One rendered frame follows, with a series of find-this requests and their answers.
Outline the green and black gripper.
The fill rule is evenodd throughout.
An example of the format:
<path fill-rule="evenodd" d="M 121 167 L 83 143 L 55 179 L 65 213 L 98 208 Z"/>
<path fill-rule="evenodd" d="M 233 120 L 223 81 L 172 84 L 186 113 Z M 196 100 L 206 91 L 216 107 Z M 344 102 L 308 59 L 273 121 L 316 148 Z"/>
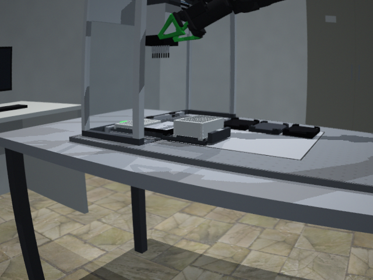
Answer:
<path fill-rule="evenodd" d="M 207 9 L 206 4 L 205 8 Z M 210 12 L 207 9 L 206 12 L 191 20 L 186 10 L 181 10 L 177 13 L 173 12 L 172 14 L 170 14 L 165 25 L 159 32 L 159 39 L 161 40 L 173 37 L 174 42 L 201 39 L 206 33 L 206 30 L 204 28 L 217 21 L 212 15 L 209 16 L 208 13 Z M 185 24 L 183 24 L 181 21 L 184 21 Z M 163 33 L 167 30 L 172 22 L 176 28 L 176 32 L 163 35 Z M 187 28 L 191 31 L 192 36 L 178 38 L 181 35 L 185 35 L 184 30 Z"/>

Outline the white deep-well block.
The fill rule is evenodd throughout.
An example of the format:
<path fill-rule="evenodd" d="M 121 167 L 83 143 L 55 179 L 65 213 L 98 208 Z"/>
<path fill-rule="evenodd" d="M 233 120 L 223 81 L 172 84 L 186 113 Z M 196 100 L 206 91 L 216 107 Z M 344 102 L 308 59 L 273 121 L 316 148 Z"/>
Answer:
<path fill-rule="evenodd" d="M 198 138 L 199 141 L 207 139 L 208 133 L 224 128 L 223 117 L 195 115 L 174 120 L 173 137 L 186 136 Z"/>

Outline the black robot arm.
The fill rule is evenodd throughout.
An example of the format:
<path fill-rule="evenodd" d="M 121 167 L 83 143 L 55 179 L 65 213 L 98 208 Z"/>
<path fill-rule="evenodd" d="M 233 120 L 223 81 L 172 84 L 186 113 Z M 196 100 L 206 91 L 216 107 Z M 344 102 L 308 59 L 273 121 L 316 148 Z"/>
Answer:
<path fill-rule="evenodd" d="M 184 0 L 186 3 L 191 4 L 189 8 L 186 9 L 186 12 L 190 19 L 201 15 L 206 12 L 207 9 L 216 20 L 219 20 L 228 14 L 234 12 L 238 13 L 248 13 L 259 8 L 269 6 L 273 3 L 284 1 L 284 0 Z M 206 3 L 207 2 L 207 3 Z M 236 4 L 237 3 L 237 4 Z M 207 9 L 205 9 L 205 4 Z"/>

